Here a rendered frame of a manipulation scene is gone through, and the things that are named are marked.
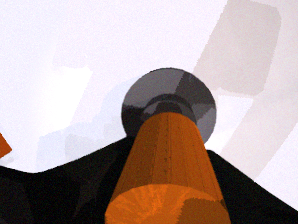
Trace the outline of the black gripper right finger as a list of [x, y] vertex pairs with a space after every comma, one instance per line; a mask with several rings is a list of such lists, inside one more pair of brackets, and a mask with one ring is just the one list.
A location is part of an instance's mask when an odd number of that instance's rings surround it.
[[206, 148], [226, 202], [230, 224], [298, 224], [298, 210], [267, 192], [241, 169]]

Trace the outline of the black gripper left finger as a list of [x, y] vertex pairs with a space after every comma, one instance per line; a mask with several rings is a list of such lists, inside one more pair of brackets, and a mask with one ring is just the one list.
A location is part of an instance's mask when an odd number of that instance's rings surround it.
[[136, 137], [37, 173], [0, 165], [0, 224], [105, 224]]

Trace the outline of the orange knob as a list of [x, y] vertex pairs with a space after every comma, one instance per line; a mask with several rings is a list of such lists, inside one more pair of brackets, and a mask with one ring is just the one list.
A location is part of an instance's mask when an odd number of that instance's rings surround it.
[[141, 125], [105, 210], [105, 224], [230, 224], [197, 125], [161, 112]]

